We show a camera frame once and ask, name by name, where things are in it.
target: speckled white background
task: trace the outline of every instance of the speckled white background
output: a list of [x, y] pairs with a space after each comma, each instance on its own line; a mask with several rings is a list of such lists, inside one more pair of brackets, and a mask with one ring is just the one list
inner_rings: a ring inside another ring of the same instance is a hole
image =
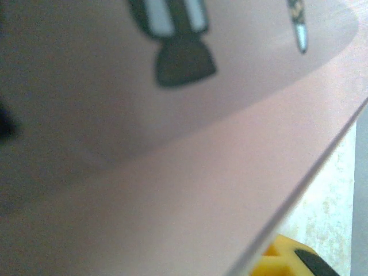
[[356, 127], [351, 127], [279, 229], [312, 247], [341, 276], [350, 275]]

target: yellow object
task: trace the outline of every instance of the yellow object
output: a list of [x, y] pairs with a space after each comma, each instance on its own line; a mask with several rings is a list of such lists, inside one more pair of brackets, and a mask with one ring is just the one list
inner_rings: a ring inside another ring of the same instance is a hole
[[317, 275], [338, 276], [313, 249], [282, 235], [277, 236], [250, 274], [250, 276]]

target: yellow plastic toy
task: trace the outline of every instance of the yellow plastic toy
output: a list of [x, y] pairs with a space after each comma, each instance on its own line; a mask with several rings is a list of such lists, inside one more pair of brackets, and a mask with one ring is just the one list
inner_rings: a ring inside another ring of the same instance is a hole
[[250, 276], [339, 276], [310, 247], [278, 235]]

